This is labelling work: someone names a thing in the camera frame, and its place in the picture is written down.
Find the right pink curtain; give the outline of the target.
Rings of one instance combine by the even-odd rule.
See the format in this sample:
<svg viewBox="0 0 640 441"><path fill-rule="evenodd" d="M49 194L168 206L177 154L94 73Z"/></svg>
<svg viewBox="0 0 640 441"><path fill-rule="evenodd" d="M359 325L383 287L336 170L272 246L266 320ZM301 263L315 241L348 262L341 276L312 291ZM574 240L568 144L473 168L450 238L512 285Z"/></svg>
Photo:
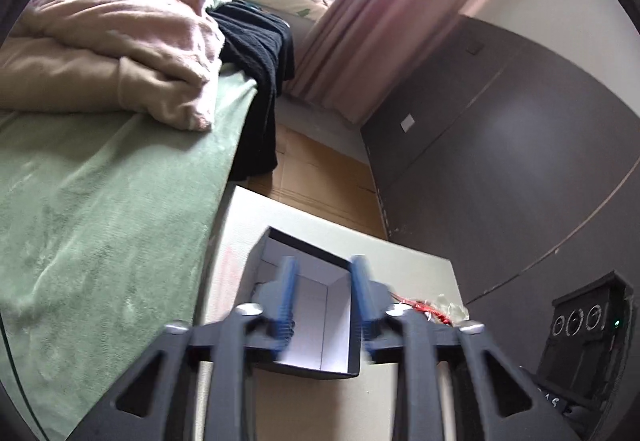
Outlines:
<svg viewBox="0 0 640 441"><path fill-rule="evenodd" d="M334 0L296 52L288 94L363 124L473 0Z"/></svg>

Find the dark wardrobe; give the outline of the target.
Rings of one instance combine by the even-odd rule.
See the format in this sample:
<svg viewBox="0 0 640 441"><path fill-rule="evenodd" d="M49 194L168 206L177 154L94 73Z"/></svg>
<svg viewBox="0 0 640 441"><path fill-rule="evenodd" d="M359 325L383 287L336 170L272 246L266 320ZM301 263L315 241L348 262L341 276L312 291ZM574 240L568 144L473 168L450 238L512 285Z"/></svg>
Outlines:
<svg viewBox="0 0 640 441"><path fill-rule="evenodd" d="M638 116L546 47L464 16L362 136L390 239L450 260L472 317L527 369L536 276L638 283Z"/></svg>

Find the pink beige blanket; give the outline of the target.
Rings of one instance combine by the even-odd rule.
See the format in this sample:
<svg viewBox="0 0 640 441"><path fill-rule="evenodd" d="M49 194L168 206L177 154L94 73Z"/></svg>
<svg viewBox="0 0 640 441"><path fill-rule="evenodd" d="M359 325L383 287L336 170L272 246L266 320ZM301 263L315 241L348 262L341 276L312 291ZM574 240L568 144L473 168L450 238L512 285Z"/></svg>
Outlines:
<svg viewBox="0 0 640 441"><path fill-rule="evenodd" d="M224 35L209 0L30 0L1 46L1 106L215 120Z"/></svg>

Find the black jewelry box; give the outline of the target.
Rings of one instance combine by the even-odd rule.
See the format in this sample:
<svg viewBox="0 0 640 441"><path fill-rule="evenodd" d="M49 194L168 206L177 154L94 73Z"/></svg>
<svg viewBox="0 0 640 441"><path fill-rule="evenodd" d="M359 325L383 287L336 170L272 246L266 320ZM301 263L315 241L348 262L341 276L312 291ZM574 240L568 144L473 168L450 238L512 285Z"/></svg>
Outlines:
<svg viewBox="0 0 640 441"><path fill-rule="evenodd" d="M347 260L267 227L247 256L235 302L251 301L276 277L285 256L294 257L299 268L294 334L279 359L261 368L321 380L358 376L361 340Z"/></svg>

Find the clear plastic bag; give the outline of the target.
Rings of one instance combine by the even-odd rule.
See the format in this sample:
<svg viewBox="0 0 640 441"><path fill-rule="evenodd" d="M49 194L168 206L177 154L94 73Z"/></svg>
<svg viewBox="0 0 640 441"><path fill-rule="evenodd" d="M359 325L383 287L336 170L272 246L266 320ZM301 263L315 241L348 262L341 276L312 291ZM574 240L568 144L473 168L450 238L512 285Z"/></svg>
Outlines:
<svg viewBox="0 0 640 441"><path fill-rule="evenodd" d="M458 326L470 318L469 310L464 305L459 305L444 294L439 294L435 299L424 301L423 313L435 323L449 326Z"/></svg>

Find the flattened cardboard on floor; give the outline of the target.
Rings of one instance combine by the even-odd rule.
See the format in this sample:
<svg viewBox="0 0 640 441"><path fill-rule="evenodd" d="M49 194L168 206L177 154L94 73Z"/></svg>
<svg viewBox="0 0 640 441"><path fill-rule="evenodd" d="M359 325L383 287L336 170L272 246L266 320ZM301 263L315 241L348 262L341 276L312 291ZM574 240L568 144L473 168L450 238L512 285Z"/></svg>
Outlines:
<svg viewBox="0 0 640 441"><path fill-rule="evenodd" d="M248 190L349 229L386 239L370 167L299 132L277 126L278 166Z"/></svg>

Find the green bed sheet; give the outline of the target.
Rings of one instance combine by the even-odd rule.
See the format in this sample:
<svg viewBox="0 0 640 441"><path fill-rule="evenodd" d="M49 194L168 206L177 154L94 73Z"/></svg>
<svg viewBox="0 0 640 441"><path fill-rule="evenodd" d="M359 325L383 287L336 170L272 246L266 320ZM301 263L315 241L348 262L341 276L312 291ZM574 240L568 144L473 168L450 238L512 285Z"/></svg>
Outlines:
<svg viewBox="0 0 640 441"><path fill-rule="evenodd" d="M66 438L171 321L193 317L256 84L225 66L212 131L142 114L1 115L1 380Z"/></svg>

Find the white wall socket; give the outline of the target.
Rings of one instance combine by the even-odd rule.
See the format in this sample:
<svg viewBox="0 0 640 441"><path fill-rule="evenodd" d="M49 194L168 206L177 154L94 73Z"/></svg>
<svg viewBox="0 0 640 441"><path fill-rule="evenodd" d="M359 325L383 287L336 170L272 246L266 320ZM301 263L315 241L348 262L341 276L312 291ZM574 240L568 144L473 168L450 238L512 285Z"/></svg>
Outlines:
<svg viewBox="0 0 640 441"><path fill-rule="evenodd" d="M416 121L414 120L412 115L408 114L403 120L401 120L400 127L401 127L402 131L408 132L411 129L411 127L414 125L415 122Z"/></svg>

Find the white square table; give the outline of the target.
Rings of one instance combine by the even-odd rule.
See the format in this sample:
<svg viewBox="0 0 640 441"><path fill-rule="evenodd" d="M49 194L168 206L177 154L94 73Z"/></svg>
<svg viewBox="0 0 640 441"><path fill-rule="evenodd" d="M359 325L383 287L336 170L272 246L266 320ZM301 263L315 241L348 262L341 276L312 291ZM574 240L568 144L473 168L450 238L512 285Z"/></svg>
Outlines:
<svg viewBox="0 0 640 441"><path fill-rule="evenodd" d="M352 320L350 258L406 298L462 299L447 259L398 246L230 184L214 224L201 320L222 319L253 286L293 256L300 268L294 336L281 361L255 369L259 440L388 440L396 369L373 365Z"/></svg>

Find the black knitted throw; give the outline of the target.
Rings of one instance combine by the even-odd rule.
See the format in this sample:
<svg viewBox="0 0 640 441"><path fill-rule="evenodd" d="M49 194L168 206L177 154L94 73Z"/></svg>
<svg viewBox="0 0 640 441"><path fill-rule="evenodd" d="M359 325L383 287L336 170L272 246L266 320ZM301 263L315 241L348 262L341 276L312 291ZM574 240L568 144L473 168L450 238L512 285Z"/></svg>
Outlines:
<svg viewBox="0 0 640 441"><path fill-rule="evenodd" d="M278 166L276 100L283 84L295 76L291 27L284 19L244 0L208 7L206 13L224 35L221 61L236 66L256 82L230 179L244 181L269 174Z"/></svg>

